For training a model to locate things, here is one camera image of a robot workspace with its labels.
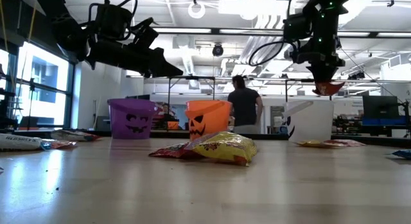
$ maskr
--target halloween bucket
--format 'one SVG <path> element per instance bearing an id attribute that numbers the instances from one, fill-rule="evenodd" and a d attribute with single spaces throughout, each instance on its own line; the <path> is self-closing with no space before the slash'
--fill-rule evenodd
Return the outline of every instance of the halloween bucket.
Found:
<path id="1" fill-rule="evenodd" d="M 227 131 L 231 103 L 228 101 L 189 101 L 186 115 L 189 119 L 190 140 L 205 134 Z"/>
<path id="2" fill-rule="evenodd" d="M 158 113 L 154 102 L 145 99 L 109 99 L 111 135 L 114 139 L 148 139 L 153 116 Z"/>
<path id="3" fill-rule="evenodd" d="M 178 130 L 179 122 L 178 121 L 167 121 L 167 127 L 169 130 Z"/>

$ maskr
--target pink object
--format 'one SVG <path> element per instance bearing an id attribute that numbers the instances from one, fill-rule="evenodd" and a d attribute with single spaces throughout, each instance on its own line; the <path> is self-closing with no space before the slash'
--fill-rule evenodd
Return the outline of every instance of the pink object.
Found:
<path id="1" fill-rule="evenodd" d="M 148 139 L 153 116 L 159 110 L 145 99 L 109 99 L 111 136 L 114 139 Z"/>

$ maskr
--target wooden table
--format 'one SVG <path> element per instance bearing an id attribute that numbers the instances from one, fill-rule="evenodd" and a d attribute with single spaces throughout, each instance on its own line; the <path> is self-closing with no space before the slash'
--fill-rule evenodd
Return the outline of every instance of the wooden table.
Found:
<path id="1" fill-rule="evenodd" d="M 249 168 L 147 157 L 182 141 L 0 153 L 0 223 L 411 223 L 411 166 L 393 149 L 256 141 Z"/>

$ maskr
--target security camera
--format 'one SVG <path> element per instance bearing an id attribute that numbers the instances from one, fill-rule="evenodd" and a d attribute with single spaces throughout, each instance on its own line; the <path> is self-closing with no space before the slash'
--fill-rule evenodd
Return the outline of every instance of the security camera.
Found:
<path id="1" fill-rule="evenodd" d="M 219 57 L 224 53 L 223 46 L 221 44 L 215 44 L 213 48 L 213 56 Z"/>

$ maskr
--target black robotic arm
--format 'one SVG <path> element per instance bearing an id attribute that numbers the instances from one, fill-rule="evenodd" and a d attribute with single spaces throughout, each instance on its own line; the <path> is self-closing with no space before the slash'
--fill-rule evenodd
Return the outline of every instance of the black robotic arm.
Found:
<path id="1" fill-rule="evenodd" d="M 136 12 L 119 5 L 93 3 L 89 7 L 89 20 L 78 24 L 68 12 L 64 0 L 37 0 L 51 21 L 53 34 L 63 53 L 78 61 L 88 62 L 92 69 L 96 62 L 139 72 L 144 77 L 178 76 L 182 71 L 168 63 L 162 48 L 150 49 L 158 33 L 150 27 L 152 18 L 131 26 Z M 97 6 L 96 19 L 91 20 L 91 9 Z M 122 44 L 134 35 L 133 42 Z"/>
<path id="2" fill-rule="evenodd" d="M 302 13 L 291 15 L 284 21 L 284 40 L 298 43 L 310 38 L 307 44 L 296 48 L 292 53 L 293 62 L 308 62 L 313 74 L 317 94 L 330 96 L 337 93 L 343 83 L 331 84 L 338 67 L 345 61 L 338 57 L 338 17 L 347 13 L 343 4 L 348 0 L 309 0 Z"/>

